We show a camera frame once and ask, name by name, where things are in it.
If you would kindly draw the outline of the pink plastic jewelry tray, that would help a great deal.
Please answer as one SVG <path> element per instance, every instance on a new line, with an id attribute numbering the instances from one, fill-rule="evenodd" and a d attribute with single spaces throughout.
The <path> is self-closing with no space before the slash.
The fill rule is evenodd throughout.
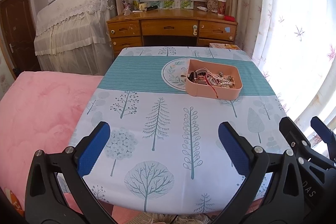
<path id="1" fill-rule="evenodd" d="M 197 70 L 205 68 L 208 72 L 206 82 L 193 83 L 187 78 Z M 233 101 L 238 98 L 243 83 L 237 67 L 191 59 L 186 73 L 186 92 L 194 97 L 204 97 Z"/>

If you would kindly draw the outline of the white smart watch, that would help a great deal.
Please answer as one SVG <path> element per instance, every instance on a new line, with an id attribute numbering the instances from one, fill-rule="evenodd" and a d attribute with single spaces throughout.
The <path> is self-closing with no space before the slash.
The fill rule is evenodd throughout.
<path id="1" fill-rule="evenodd" d="M 187 78 L 189 79 L 189 81 L 193 83 L 206 82 L 205 77 L 206 77 L 207 72 L 208 71 L 205 68 L 197 69 L 191 72 Z"/>

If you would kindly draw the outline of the pink fleece blanket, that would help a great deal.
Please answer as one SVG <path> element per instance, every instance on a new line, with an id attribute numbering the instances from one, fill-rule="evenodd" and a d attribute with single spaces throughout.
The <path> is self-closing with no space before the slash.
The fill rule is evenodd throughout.
<path id="1" fill-rule="evenodd" d="M 1 99 L 1 188 L 25 204 L 35 151 L 67 147 L 100 76 L 23 72 Z"/>

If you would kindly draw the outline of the tree pattern tablecloth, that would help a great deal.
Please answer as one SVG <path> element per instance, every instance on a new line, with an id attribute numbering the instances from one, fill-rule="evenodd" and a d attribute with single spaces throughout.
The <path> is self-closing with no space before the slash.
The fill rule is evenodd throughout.
<path id="1" fill-rule="evenodd" d="M 189 61 L 237 67 L 238 98 L 193 97 L 185 91 Z M 252 146 L 283 153 L 285 116 L 274 91 L 241 50 L 205 47 L 123 49 L 88 101 L 69 144 L 101 121 L 110 138 L 84 180 L 99 200 L 163 214 L 222 210 L 243 183 L 218 137 L 228 122 Z"/>

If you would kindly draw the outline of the magazine on stool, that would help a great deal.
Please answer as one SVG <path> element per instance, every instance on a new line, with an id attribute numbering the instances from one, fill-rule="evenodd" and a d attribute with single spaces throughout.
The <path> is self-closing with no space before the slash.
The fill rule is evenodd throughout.
<path id="1" fill-rule="evenodd" d="M 240 50 L 237 45 L 234 44 L 226 44 L 226 43 L 210 43 L 209 47 L 211 48 L 221 48 L 227 50 Z"/>

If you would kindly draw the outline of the white lace covered piano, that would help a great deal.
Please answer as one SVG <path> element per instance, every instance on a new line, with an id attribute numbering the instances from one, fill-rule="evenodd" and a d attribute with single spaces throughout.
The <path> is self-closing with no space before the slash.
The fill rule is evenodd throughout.
<path id="1" fill-rule="evenodd" d="M 54 0 L 38 12 L 35 55 L 43 71 L 104 75 L 114 53 L 107 21 L 116 0 Z"/>

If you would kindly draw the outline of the floral white curtain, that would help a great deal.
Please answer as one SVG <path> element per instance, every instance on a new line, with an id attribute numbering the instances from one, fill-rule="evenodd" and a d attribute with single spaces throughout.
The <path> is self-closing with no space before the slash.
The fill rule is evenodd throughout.
<path id="1" fill-rule="evenodd" d="M 266 78 L 286 112 L 326 154 L 310 127 L 335 129 L 335 0 L 234 0 L 236 44 Z"/>

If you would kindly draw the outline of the red case on desk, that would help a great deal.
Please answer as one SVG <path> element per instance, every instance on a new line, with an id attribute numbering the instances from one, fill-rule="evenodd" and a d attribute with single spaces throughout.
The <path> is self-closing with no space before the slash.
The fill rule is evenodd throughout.
<path id="1" fill-rule="evenodd" d="M 229 22 L 236 22 L 235 17 L 234 16 L 229 16 L 229 15 L 225 15 L 224 20 L 229 21 Z"/>

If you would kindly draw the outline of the brown wooden door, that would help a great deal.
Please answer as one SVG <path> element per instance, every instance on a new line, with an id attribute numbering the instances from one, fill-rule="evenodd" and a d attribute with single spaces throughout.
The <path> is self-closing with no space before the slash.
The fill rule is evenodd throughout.
<path id="1" fill-rule="evenodd" d="M 36 32 L 30 0 L 1 0 L 1 30 L 14 75 L 40 71 L 34 48 Z"/>

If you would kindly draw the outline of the wooden desk with drawers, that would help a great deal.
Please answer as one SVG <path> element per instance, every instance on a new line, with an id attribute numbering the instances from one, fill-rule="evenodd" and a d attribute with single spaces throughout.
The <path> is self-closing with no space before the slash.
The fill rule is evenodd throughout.
<path id="1" fill-rule="evenodd" d="M 125 48 L 158 46 L 209 47 L 234 44 L 238 23 L 201 10 L 152 10 L 119 15 L 107 21 L 116 55 Z"/>

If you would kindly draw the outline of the red floral cup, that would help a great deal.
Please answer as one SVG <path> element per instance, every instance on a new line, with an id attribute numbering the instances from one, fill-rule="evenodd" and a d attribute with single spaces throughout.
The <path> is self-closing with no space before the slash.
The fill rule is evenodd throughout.
<path id="1" fill-rule="evenodd" d="M 217 8 L 217 14 L 218 16 L 224 16 L 226 12 L 226 0 L 217 0 L 218 8 Z"/>

